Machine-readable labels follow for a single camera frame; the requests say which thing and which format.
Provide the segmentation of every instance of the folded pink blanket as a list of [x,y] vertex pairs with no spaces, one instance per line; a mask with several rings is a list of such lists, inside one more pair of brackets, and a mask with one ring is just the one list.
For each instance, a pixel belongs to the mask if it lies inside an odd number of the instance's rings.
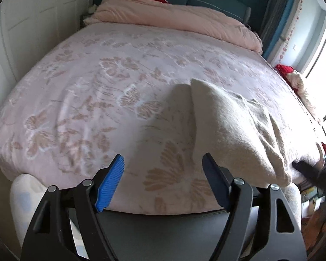
[[103,0],[86,24],[132,23],[201,33],[262,53],[262,41],[241,22],[205,7],[153,0]]

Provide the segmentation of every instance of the ribbed blue pad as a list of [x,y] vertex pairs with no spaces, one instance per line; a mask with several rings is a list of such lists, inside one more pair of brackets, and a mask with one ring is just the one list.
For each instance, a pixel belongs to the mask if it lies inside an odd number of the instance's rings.
[[123,172],[124,158],[118,156],[98,189],[98,198],[95,204],[98,212],[102,212],[104,208],[109,206]]

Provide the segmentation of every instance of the metal screw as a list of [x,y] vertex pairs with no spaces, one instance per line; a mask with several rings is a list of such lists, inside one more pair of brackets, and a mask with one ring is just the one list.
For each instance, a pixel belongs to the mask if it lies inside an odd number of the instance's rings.
[[48,192],[55,192],[57,189],[56,186],[50,186],[49,188],[47,188]]
[[270,188],[273,189],[274,191],[277,191],[279,190],[280,187],[277,184],[273,183],[270,185]]
[[83,182],[82,182],[82,185],[83,186],[90,186],[92,184],[92,180],[91,179],[85,179]]
[[243,179],[241,179],[240,177],[236,177],[235,179],[233,179],[234,183],[241,186],[245,183],[245,181]]

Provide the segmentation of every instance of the wooden floor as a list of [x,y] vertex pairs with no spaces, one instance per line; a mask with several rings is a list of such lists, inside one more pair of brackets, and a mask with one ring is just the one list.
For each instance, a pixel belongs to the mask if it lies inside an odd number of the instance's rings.
[[19,257],[21,248],[17,240],[10,209],[11,183],[0,170],[0,238]]

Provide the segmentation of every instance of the floral bedsheet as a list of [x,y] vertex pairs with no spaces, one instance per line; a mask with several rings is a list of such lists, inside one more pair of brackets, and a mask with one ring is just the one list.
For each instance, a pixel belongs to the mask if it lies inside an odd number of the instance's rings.
[[218,209],[202,158],[192,160],[192,78],[267,106],[290,162],[319,160],[319,128],[257,53],[197,33],[97,23],[59,44],[9,95],[0,111],[2,171],[67,188],[121,154],[125,172],[110,210]]

